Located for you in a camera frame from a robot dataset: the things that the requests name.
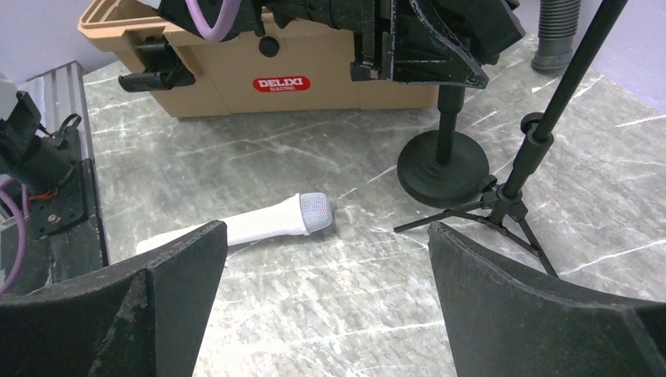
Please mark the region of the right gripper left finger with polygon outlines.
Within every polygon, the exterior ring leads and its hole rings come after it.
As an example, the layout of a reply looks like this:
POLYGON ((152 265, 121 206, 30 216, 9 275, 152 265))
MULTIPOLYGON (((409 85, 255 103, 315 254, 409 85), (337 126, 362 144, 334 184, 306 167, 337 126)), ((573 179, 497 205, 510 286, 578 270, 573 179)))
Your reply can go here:
POLYGON ((190 376, 228 254, 210 221, 97 271, 1 299, 4 376, 190 376))

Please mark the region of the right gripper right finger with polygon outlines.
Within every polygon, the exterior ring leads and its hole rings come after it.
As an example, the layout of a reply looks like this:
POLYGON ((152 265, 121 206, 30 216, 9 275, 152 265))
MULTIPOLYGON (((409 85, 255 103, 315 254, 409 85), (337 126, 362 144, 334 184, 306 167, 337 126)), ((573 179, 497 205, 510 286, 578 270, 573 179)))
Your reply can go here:
POLYGON ((664 375, 664 303, 558 279, 440 222, 428 235, 458 375, 664 375))

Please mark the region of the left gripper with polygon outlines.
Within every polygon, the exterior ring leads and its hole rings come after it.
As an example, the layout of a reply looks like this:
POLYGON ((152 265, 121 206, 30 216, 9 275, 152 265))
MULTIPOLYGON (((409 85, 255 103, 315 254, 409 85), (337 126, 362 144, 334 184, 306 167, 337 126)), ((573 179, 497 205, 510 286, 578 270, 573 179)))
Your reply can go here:
POLYGON ((484 89, 489 77, 481 63, 496 64, 502 52, 525 36, 514 13, 520 2, 513 0, 443 0, 437 2, 437 9, 431 1, 392 1, 390 21, 382 16, 380 1, 261 4, 281 28, 302 19, 352 32, 354 58, 349 74, 354 82, 386 80, 484 89), (470 50, 453 31, 471 39, 470 50), (388 53, 383 42, 389 33, 388 53))

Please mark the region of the black round-base mic stand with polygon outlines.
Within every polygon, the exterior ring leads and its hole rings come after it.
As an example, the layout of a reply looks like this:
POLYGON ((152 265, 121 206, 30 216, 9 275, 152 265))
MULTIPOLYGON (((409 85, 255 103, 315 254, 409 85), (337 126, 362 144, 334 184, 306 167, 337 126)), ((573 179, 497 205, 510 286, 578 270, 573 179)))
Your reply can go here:
POLYGON ((445 209, 473 200, 489 175, 484 149, 471 137, 456 131, 466 89, 438 88, 438 129, 412 138, 397 160, 402 188, 416 201, 445 209))

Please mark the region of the white microphone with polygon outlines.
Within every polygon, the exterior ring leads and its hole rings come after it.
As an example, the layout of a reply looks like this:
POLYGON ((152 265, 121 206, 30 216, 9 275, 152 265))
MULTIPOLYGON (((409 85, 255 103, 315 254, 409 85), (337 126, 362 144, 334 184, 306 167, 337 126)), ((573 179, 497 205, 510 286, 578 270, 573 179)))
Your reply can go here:
POLYGON ((227 225, 228 245, 236 246, 275 236, 308 236, 332 224, 333 210, 322 192, 296 193, 280 203, 222 221, 227 225))

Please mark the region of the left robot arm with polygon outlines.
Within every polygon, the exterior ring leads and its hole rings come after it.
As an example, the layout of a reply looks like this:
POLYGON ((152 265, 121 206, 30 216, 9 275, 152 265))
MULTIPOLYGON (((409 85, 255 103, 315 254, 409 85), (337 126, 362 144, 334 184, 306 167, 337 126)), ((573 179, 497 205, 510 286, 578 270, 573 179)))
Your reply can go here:
POLYGON ((387 80, 484 89, 483 67, 519 42, 518 1, 273 0, 147 1, 164 20, 210 42, 265 34, 262 11, 277 27, 308 20, 350 31, 353 81, 387 80))

